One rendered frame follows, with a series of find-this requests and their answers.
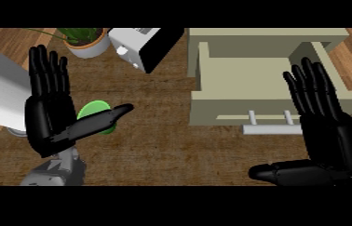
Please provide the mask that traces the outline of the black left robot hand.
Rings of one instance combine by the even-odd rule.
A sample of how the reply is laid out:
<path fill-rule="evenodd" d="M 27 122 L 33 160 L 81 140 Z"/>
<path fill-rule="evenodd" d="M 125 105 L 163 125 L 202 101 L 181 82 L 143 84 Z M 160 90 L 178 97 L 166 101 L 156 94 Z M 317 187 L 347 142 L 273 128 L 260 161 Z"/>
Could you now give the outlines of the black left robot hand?
<path fill-rule="evenodd" d="M 29 48 L 30 95 L 24 103 L 29 146 L 42 158 L 75 145 L 81 138 L 109 129 L 132 110 L 129 103 L 76 118 L 69 95 L 67 58 L 47 52 L 42 45 Z"/>

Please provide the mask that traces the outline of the beige cabinet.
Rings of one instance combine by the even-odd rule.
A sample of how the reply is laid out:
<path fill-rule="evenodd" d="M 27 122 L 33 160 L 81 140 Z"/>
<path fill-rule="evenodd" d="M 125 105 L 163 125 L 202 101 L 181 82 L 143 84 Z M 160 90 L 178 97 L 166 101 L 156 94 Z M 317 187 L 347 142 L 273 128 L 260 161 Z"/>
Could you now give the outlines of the beige cabinet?
<path fill-rule="evenodd" d="M 329 52 L 347 35 L 344 28 L 189 28 L 186 75 L 194 76 L 200 43 L 211 58 L 285 58 L 301 42 L 322 43 Z"/>

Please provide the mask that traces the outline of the potted green plant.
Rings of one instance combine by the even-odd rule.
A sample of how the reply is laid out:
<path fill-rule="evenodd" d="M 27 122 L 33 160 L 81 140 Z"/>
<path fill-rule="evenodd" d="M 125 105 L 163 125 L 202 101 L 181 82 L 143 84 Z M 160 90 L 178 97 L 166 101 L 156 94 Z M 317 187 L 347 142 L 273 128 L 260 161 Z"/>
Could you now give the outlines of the potted green plant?
<path fill-rule="evenodd" d="M 81 59 L 89 59 L 103 54 L 109 47 L 106 28 L 58 28 L 60 35 L 29 28 L 30 31 L 47 34 L 64 43 L 70 53 Z"/>

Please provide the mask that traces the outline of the white grey appliance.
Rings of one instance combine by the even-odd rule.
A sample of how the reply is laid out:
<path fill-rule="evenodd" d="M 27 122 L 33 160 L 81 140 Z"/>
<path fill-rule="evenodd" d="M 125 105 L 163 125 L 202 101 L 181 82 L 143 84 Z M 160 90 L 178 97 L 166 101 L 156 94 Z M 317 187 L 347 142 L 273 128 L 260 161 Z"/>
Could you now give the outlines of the white grey appliance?
<path fill-rule="evenodd" d="M 24 101 L 29 94 L 27 71 L 0 53 L 0 126 L 16 137 L 26 136 Z"/>

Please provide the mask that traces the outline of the green cup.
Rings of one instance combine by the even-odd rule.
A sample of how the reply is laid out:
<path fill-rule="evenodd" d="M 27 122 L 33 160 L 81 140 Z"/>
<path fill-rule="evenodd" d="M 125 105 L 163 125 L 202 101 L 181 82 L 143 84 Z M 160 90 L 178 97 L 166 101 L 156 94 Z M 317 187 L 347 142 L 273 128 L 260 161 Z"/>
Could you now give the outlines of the green cup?
<path fill-rule="evenodd" d="M 100 135 L 106 135 L 113 131 L 116 127 L 116 125 L 104 127 L 97 117 L 97 113 L 106 111 L 107 109 L 107 103 L 103 100 L 94 100 L 84 105 L 76 114 L 76 119 L 84 121 L 85 129 L 92 134 L 98 133 Z"/>

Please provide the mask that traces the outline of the white toaster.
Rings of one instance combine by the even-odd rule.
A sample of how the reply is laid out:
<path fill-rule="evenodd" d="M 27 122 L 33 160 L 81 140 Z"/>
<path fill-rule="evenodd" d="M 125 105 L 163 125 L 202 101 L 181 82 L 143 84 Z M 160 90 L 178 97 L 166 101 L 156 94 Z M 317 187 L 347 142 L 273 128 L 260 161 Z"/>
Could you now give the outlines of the white toaster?
<path fill-rule="evenodd" d="M 107 38 L 119 58 L 135 69 L 150 73 L 183 33 L 184 29 L 180 27 L 112 28 Z"/>

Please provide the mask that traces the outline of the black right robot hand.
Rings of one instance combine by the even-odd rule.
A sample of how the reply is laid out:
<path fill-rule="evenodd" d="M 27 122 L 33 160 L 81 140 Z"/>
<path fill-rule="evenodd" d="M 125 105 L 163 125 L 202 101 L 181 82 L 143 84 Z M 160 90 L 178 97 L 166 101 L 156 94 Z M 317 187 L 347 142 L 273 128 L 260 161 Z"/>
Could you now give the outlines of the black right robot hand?
<path fill-rule="evenodd" d="M 352 187 L 352 116 L 341 110 L 335 88 L 319 62 L 283 72 L 300 115 L 307 159 L 252 166 L 248 177 L 276 186 Z"/>

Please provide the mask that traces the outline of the beige open drawer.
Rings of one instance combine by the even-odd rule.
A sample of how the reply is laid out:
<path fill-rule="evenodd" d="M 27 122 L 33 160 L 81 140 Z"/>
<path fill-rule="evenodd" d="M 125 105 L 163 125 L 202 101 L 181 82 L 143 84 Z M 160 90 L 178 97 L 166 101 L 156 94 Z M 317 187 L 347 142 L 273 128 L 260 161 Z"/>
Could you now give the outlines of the beige open drawer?
<path fill-rule="evenodd" d="M 341 109 L 352 114 L 345 89 L 322 43 L 301 43 L 283 58 L 212 58 L 208 43 L 197 45 L 196 89 L 190 92 L 189 123 L 193 126 L 239 126 L 254 116 L 261 125 L 282 125 L 283 112 L 297 111 L 282 73 L 307 57 L 319 62 L 332 81 Z"/>

